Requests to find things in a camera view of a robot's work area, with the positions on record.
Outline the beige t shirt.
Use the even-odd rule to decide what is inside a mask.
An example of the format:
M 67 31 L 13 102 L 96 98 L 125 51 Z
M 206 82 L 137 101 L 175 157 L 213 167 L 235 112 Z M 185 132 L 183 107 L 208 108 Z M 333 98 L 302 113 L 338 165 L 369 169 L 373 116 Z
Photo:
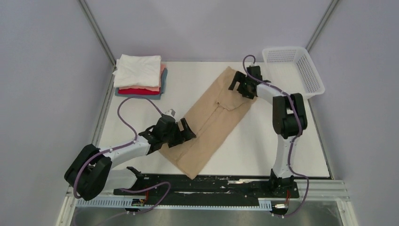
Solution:
M 228 66 L 185 114 L 196 138 L 159 150 L 190 179 L 197 177 L 255 102 L 228 89 L 236 73 Z

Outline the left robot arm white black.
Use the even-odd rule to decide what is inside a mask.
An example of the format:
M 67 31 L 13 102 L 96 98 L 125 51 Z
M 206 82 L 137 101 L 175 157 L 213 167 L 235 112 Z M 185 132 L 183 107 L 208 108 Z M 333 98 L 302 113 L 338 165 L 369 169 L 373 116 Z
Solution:
M 138 195 L 144 189 L 139 171 L 133 167 L 115 170 L 133 158 L 150 155 L 166 145 L 171 148 L 196 138 L 187 120 L 176 121 L 173 116 L 163 114 L 155 125 L 138 133 L 136 139 L 110 148 L 98 148 L 93 144 L 83 147 L 64 174 L 64 179 L 78 198 L 89 201 L 102 191 L 127 189 Z

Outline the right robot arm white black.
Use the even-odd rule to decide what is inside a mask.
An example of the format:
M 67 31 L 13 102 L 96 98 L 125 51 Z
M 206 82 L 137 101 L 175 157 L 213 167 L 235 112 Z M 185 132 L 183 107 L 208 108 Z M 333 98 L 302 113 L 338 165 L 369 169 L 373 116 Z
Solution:
M 237 90 L 243 97 L 259 97 L 272 105 L 272 126 L 278 137 L 276 160 L 271 169 L 268 188 L 272 195 L 282 196 L 288 188 L 294 187 L 292 169 L 297 141 L 307 128 L 307 116 L 303 96 L 288 94 L 261 79 L 259 66 L 249 66 L 245 73 L 236 72 L 229 90 Z

